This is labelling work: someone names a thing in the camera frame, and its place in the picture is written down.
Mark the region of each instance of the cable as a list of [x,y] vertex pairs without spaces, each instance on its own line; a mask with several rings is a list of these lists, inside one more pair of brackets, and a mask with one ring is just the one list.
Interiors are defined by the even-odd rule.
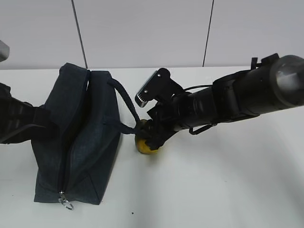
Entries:
[[209,40],[209,33],[210,33],[211,19],[212,19],[212,13],[213,13],[213,6],[214,6],[214,0],[212,1],[211,12],[210,12],[210,19],[209,19],[208,33],[207,33],[207,39],[206,39],[203,67],[205,66],[205,59],[206,59],[207,45],[208,45],[208,40]]
[[86,54],[85,54],[84,44],[82,43],[82,38],[81,38],[80,28],[79,28],[79,24],[78,24],[77,15],[76,15],[76,9],[75,9],[74,0],[71,0],[71,3],[72,3],[74,18],[75,18],[75,22],[76,22],[76,26],[77,26],[77,32],[78,32],[78,37],[79,37],[80,46],[81,46],[81,50],[82,50],[82,55],[83,55],[83,57],[84,57],[85,67],[86,67],[86,69],[87,69]]
[[186,88],[186,89],[184,89],[184,91],[188,91],[188,90],[191,90],[191,89],[204,88],[204,87],[211,87],[211,86],[212,85],[197,85],[197,86],[192,86],[192,87]]

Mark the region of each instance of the bag strap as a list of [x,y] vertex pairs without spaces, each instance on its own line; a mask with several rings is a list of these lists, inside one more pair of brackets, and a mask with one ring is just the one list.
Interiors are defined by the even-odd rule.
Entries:
[[[109,79],[108,84],[111,85],[112,87],[114,87],[117,90],[117,92],[120,94],[120,96],[123,98],[123,101],[127,105],[130,112],[132,113],[136,123],[140,122],[140,118],[136,112],[133,102],[132,102],[131,98],[129,97],[125,88],[122,86],[122,84],[120,84],[117,80],[115,80],[113,78]],[[138,130],[136,128],[131,128],[131,127],[123,124],[122,122],[120,122],[116,119],[113,119],[109,116],[105,117],[105,123],[112,125],[113,127],[115,127],[117,130],[119,130],[123,134],[138,133]]]

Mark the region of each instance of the white tabletop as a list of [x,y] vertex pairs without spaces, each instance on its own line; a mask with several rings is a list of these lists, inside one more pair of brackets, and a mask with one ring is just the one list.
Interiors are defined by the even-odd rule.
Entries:
[[[245,67],[173,68],[183,87],[210,84]],[[155,69],[111,69],[134,97]],[[45,102],[57,70],[1,70],[0,82],[33,105]],[[134,124],[118,96],[121,119]],[[137,107],[141,118],[146,111]],[[37,165],[30,142],[0,145],[0,227],[31,228],[302,228],[304,227],[304,108],[191,136],[180,132],[156,156],[122,137],[99,206],[34,203]]]

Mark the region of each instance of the fabric bag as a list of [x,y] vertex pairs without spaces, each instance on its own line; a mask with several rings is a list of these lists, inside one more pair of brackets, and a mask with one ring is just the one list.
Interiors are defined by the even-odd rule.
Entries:
[[38,164],[35,202],[100,204],[116,156],[120,134],[136,129],[120,122],[115,89],[139,122],[123,86],[108,71],[66,63],[43,105],[58,131],[51,140],[32,140]]

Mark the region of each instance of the zipper pull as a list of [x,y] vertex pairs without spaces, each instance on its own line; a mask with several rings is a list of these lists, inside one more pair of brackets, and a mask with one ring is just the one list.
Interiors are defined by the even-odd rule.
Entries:
[[61,191],[61,192],[59,192],[59,195],[60,195],[60,198],[58,199],[59,203],[61,203],[66,209],[74,210],[73,204],[71,204],[71,203],[66,199],[65,192],[64,192],[64,191]]

